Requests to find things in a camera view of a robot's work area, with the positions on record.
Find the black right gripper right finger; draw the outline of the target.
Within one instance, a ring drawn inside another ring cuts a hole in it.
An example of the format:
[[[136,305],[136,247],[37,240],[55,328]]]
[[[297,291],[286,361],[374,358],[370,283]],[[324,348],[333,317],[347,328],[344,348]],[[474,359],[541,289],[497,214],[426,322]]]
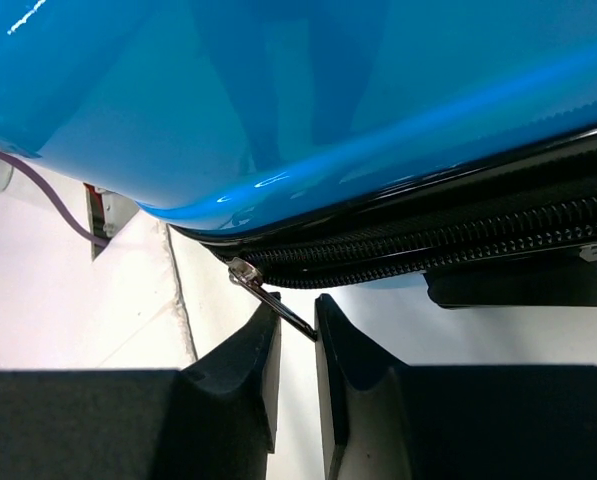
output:
[[[411,366],[315,302],[329,479],[597,479],[597,366]]]

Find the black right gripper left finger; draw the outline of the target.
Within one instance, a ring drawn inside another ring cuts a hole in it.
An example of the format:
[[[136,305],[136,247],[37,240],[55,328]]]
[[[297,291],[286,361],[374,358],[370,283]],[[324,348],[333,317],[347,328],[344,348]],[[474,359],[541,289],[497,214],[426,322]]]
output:
[[[0,479],[262,479],[280,343],[260,306],[184,369],[0,371]]]

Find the dark blue suitcase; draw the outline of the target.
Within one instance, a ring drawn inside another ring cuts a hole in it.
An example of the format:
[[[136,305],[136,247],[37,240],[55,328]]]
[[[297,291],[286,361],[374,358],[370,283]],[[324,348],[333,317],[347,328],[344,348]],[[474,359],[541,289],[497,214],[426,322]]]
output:
[[[0,1],[0,157],[253,293],[597,306],[597,1]]]

